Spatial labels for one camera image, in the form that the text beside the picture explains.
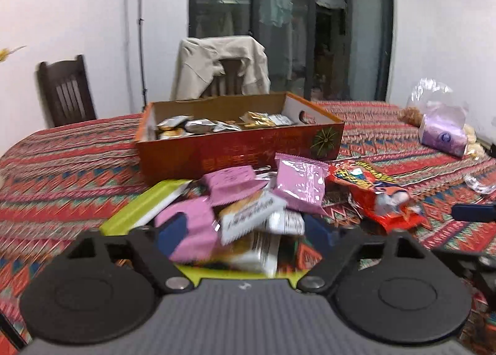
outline ribbed gray surface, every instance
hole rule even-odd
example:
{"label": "ribbed gray surface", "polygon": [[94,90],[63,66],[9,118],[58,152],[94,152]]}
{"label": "ribbed gray surface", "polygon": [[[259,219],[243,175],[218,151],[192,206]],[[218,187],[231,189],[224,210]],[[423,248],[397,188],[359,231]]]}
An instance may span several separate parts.
{"label": "ribbed gray surface", "polygon": [[397,348],[363,338],[336,317],[323,297],[298,293],[286,280],[203,280],[195,291],[166,296],[142,327],[110,343],[66,347],[34,340],[22,355],[369,353],[470,354],[455,341]]}

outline dark brown chair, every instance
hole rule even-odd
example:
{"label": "dark brown chair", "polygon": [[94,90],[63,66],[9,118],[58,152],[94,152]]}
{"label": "dark brown chair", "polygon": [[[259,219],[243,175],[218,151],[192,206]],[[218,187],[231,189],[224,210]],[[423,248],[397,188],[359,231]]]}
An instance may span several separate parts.
{"label": "dark brown chair", "polygon": [[222,95],[241,95],[244,76],[239,76],[241,59],[222,59],[225,74],[215,76],[208,87],[205,88],[201,98]]}
{"label": "dark brown chair", "polygon": [[82,55],[53,64],[43,61],[37,76],[55,127],[96,119]]}

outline patterned tablecloth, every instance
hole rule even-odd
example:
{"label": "patterned tablecloth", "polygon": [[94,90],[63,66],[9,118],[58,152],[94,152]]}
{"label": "patterned tablecloth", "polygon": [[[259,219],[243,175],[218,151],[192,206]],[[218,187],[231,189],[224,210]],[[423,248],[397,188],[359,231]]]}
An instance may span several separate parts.
{"label": "patterned tablecloth", "polygon": [[[472,173],[496,180],[495,160],[459,160],[423,147],[417,129],[396,120],[398,108],[384,102],[319,104],[346,120],[339,159],[366,158],[419,200],[427,221],[415,234],[426,247],[496,254],[496,224],[450,217],[455,202],[496,199],[481,197],[462,179]],[[132,142],[139,120],[132,115],[39,131],[0,159],[0,309],[25,337],[19,294],[46,259],[145,190]],[[359,223],[338,192],[325,204],[330,223]],[[0,337],[0,353],[8,351]]]}

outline table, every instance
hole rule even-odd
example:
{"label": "table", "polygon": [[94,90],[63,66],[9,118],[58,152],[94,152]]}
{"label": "table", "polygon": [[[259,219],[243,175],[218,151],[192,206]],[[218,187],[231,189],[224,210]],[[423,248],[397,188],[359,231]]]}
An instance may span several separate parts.
{"label": "table", "polygon": [[[455,202],[487,202],[463,182],[472,173],[496,180],[496,160],[459,160],[423,147],[417,128],[384,102],[319,102],[346,120],[338,159],[364,157],[395,175],[418,200],[427,221],[415,231],[428,248],[496,254],[496,225],[453,221]],[[28,337],[19,294],[51,256],[84,229],[99,226],[146,189],[132,142],[140,115],[43,130],[0,159],[0,309]],[[329,223],[360,222],[342,195],[325,199]]]}

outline cardboard box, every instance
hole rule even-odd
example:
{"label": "cardboard box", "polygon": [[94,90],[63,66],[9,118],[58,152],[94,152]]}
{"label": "cardboard box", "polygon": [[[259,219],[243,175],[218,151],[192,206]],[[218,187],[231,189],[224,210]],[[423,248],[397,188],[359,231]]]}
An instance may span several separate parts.
{"label": "cardboard box", "polygon": [[[282,113],[295,125],[155,140],[155,126],[177,115],[212,121],[238,120],[246,112]],[[306,124],[308,119],[314,124]],[[148,104],[135,142],[149,185],[165,179],[198,179],[214,170],[252,165],[275,167],[274,154],[336,159],[344,122],[291,93],[220,96]]]}

